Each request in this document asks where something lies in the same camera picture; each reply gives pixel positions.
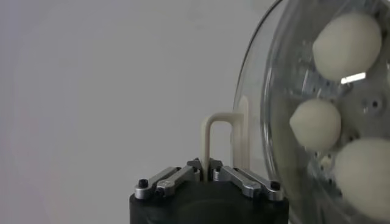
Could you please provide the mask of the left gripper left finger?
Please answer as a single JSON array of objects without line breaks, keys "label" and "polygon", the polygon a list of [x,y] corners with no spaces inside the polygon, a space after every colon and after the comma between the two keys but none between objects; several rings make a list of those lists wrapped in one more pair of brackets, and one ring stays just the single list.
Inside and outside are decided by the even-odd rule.
[{"label": "left gripper left finger", "polygon": [[148,200],[155,195],[170,197],[186,181],[200,181],[202,166],[198,158],[183,167],[167,167],[149,179],[140,179],[134,189],[134,197]]}]

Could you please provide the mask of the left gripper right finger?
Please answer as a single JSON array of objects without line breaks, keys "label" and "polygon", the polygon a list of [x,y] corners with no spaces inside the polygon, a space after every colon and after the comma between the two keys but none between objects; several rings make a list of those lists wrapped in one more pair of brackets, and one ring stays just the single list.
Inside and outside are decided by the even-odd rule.
[{"label": "left gripper right finger", "polygon": [[209,180],[230,182],[249,198],[265,197],[270,201],[282,201],[283,190],[278,181],[267,180],[258,174],[236,167],[224,166],[220,160],[210,159]]}]

